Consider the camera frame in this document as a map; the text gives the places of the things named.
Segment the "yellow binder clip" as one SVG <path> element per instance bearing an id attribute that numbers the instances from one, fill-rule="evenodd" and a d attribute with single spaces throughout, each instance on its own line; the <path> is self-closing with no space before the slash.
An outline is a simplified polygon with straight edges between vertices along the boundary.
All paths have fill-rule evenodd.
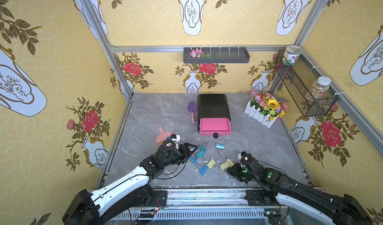
<path id="1" fill-rule="evenodd" d="M 206 166 L 209 168 L 209 169 L 212 169 L 213 166 L 216 164 L 215 160 L 214 159 L 211 159 L 207 164 Z"/>
<path id="2" fill-rule="evenodd" d="M 226 162 L 228 163 L 229 167 L 234 166 L 234 162 L 230 160 L 229 158 L 226 160 Z"/>

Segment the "black pink drawer cabinet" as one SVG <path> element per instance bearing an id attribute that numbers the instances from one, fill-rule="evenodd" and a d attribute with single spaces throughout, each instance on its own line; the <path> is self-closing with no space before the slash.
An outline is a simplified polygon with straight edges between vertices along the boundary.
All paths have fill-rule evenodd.
<path id="1" fill-rule="evenodd" d="M 201 136 L 230 135 L 231 116 L 225 94 L 200 94 L 197 97 L 197 131 Z"/>

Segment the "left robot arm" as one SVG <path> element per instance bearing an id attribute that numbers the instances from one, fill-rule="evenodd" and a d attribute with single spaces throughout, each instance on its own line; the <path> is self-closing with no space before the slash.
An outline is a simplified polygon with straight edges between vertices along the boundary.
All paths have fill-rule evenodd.
<path id="1" fill-rule="evenodd" d="M 77 193 L 62 217 L 63 223 L 103 225 L 131 207 L 148 203 L 154 192 L 149 183 L 160 179 L 167 166 L 185 164 L 197 149 L 196 145 L 166 140 L 126 176 L 99 190 Z"/>

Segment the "gold binder clip bottom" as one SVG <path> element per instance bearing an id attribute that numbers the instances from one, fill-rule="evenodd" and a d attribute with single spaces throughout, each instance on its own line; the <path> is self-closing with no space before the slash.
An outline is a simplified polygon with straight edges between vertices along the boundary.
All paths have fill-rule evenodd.
<path id="1" fill-rule="evenodd" d="M 228 162 L 224 162 L 224 163 L 220 164 L 219 167 L 222 171 L 224 171 L 230 167 L 230 164 Z"/>

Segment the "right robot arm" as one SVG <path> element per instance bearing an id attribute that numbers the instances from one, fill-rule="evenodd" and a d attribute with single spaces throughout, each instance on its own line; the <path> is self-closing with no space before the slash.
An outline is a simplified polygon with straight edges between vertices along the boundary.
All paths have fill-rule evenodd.
<path id="1" fill-rule="evenodd" d="M 256 182 L 277 203 L 293 208 L 325 225 L 371 225 L 372 219 L 352 196 L 331 195 L 290 178 L 282 169 L 264 167 L 250 153 L 227 169 L 237 180 Z"/>

